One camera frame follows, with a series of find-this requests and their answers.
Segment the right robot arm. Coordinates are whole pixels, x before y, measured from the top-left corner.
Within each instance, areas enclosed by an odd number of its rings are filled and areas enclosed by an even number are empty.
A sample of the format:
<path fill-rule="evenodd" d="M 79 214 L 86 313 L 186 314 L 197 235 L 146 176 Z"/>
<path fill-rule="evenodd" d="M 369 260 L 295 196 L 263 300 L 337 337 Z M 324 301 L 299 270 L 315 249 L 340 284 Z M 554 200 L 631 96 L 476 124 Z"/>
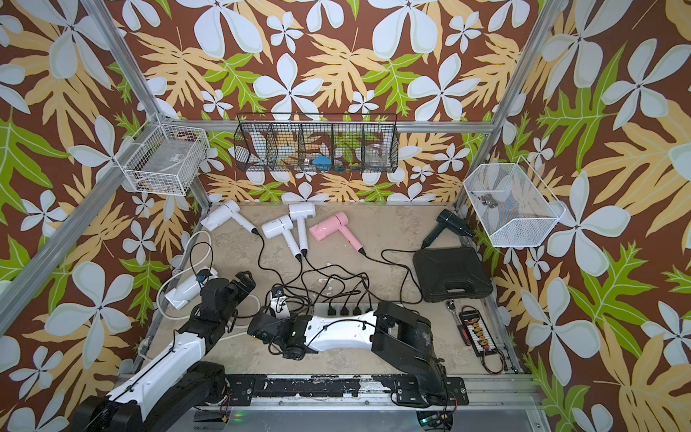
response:
<path fill-rule="evenodd" d="M 250 322 L 248 335 L 276 346 L 279 356 L 295 361 L 335 349 L 368 350 L 413 376 L 425 403 L 446 404 L 451 396 L 446 368 L 435 353 L 431 321 L 394 302 L 381 302 L 374 311 L 345 317 L 277 318 L 260 313 Z"/>

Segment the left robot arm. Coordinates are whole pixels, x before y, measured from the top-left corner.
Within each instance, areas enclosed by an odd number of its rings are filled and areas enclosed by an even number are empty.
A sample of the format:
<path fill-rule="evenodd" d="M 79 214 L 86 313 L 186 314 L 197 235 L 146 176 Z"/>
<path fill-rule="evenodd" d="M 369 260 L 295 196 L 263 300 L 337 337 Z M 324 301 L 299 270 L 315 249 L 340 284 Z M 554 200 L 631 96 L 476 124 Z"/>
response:
<path fill-rule="evenodd" d="M 106 396 L 90 396 L 75 409 L 72 431 L 167 431 L 191 408 L 220 401 L 223 365 L 203 361 L 221 340 L 237 307 L 256 288 L 249 271 L 215 278 L 201 289 L 201 303 L 168 345 Z"/>

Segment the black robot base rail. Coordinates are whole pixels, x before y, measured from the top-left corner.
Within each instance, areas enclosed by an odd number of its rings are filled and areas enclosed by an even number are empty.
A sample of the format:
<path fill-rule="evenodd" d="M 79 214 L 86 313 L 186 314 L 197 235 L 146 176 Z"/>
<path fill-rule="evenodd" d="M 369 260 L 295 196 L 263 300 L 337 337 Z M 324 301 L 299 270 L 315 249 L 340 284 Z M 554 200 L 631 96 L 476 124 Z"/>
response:
<path fill-rule="evenodd" d="M 264 375 L 228 374 L 221 393 L 223 407 L 249 407 L 260 399 L 287 401 L 382 401 L 405 407 L 428 408 L 435 399 L 424 396 L 411 374 Z"/>

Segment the white multicolour power strip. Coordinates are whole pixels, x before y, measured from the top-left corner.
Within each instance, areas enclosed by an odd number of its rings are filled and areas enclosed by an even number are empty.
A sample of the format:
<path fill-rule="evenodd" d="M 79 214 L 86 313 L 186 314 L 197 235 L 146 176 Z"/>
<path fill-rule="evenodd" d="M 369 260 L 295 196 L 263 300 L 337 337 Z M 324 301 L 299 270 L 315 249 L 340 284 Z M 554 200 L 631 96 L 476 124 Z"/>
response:
<path fill-rule="evenodd" d="M 378 307 L 377 302 L 349 302 L 349 303 L 336 303 L 336 302 L 320 302 L 312 307 L 311 315 L 317 315 L 321 317 L 348 317 L 357 316 L 368 313 L 369 311 L 374 311 Z"/>

